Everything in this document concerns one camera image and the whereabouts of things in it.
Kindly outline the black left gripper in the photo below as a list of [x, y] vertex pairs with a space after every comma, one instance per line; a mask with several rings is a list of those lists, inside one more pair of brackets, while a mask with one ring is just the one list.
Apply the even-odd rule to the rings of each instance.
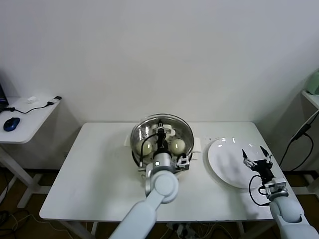
[[157, 150], [156, 153], [164, 153], [167, 152], [167, 141], [166, 141], [166, 133], [163, 129], [163, 123], [162, 120], [158, 121], [158, 127], [160, 128], [157, 131]]

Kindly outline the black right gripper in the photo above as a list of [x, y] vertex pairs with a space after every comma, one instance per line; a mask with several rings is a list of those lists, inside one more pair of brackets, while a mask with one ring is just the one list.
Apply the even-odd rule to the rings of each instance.
[[257, 161], [251, 161], [244, 149], [242, 149], [242, 155], [243, 155], [243, 163], [250, 167], [252, 171], [258, 172], [261, 176], [262, 183], [268, 183], [272, 180], [272, 162], [271, 158], [272, 155], [262, 146], [260, 146], [260, 149], [265, 156], [266, 160], [257, 160]]

